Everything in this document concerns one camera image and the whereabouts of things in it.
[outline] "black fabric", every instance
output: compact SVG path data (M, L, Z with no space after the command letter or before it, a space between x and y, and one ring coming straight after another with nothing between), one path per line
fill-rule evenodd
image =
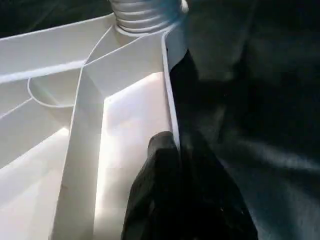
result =
M190 52L171 72L180 133L204 137L262 240L320 239L318 8L193 2Z
M172 133L157 134L132 185L122 239L213 238L258 239L238 187L197 132L182 136L181 156Z

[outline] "white plastic surface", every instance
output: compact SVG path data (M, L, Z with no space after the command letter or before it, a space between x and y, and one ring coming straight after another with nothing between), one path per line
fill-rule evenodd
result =
M187 51L183 18L141 37L114 22L0 39L1 238L120 239L149 139L172 131L179 145L169 71Z

